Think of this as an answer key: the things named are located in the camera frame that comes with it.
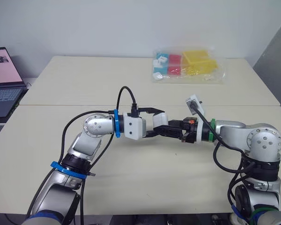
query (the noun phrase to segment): yellow block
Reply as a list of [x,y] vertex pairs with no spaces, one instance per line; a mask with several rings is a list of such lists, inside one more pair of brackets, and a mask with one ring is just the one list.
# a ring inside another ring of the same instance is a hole
[[186,75],[210,74],[218,68],[206,50],[194,50],[182,53],[182,72]]

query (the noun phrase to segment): laptop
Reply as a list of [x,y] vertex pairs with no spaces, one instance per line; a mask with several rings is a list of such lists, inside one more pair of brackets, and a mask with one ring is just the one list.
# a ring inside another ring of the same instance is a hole
[[0,117],[6,117],[26,89],[5,47],[0,48]]

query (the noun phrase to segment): green ring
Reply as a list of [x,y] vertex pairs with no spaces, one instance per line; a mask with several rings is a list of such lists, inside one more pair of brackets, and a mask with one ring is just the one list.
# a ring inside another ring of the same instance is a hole
[[[210,126],[211,126],[212,129],[214,130],[214,128],[215,128],[215,119],[212,119],[212,120],[211,120]],[[214,142],[214,134],[213,134],[211,131],[209,131],[208,141],[209,141],[209,142]]]

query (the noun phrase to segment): white wall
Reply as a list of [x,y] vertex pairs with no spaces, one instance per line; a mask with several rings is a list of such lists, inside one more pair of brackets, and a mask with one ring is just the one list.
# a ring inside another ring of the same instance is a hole
[[22,76],[54,55],[151,57],[209,46],[253,66],[281,26],[281,0],[0,0],[0,46]]

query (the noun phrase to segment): plastic bag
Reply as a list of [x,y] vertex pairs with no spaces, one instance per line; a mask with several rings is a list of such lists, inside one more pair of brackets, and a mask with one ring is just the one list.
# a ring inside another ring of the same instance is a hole
[[224,59],[203,48],[169,48],[153,59],[153,80],[159,83],[222,83]]

